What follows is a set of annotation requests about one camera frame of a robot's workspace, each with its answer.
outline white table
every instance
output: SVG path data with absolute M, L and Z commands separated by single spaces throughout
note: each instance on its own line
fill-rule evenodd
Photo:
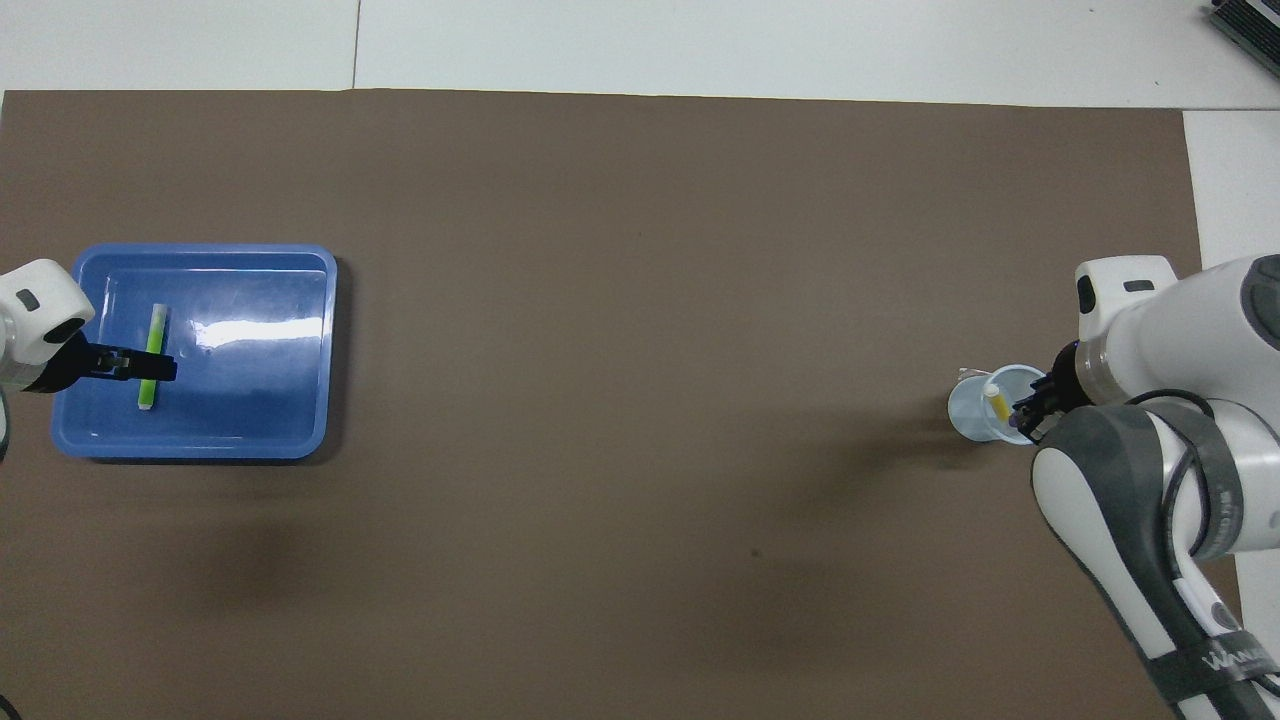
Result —
M 1207 4 L 12 0 L 0 3 L 0 88 L 440 87 L 1180 108 L 1201 251 L 1212 265 L 1280 251 L 1280 79 L 1206 23 Z M 1280 553 L 1242 556 L 1238 566 L 1247 624 L 1280 648 Z

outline blue tray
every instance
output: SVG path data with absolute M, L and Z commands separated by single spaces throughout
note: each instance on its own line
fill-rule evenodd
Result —
M 297 460 L 325 434 L 338 265 L 315 245 L 97 245 L 72 270 L 90 342 L 146 347 L 169 306 L 178 377 L 138 410 L 138 380 L 86 378 L 54 398 L 77 457 Z

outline brown paper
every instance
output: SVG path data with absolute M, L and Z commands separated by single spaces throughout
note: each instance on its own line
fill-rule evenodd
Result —
M 332 250 L 330 437 L 106 465 L 12 397 L 31 717 L 1167 716 L 945 401 L 1082 260 L 1198 268 L 1175 111 L 8 94 L 0 269 L 99 242 Z

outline yellow marker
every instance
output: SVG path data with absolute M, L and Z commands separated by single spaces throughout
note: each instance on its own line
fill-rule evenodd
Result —
M 1000 392 L 1000 388 L 995 383 L 987 383 L 982 387 L 982 396 L 987 398 L 991 409 L 996 413 L 996 418 L 1001 423 L 1007 423 L 1010 415 L 1014 414 L 1014 409 L 1009 406 L 1009 401 L 1005 400 L 1005 393 Z
M 169 306 L 156 302 L 151 306 L 151 328 L 147 331 L 147 352 L 164 350 L 164 324 L 169 319 Z M 156 401 L 156 382 L 142 380 L 138 388 L 138 410 L 151 410 Z

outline green marker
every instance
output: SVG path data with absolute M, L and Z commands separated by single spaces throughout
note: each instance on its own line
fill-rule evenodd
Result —
M 164 324 L 169 319 L 169 306 L 156 302 L 151 306 L 151 329 L 147 331 L 147 352 L 164 350 Z M 138 410 L 151 410 L 156 402 L 156 382 L 142 380 L 138 388 Z

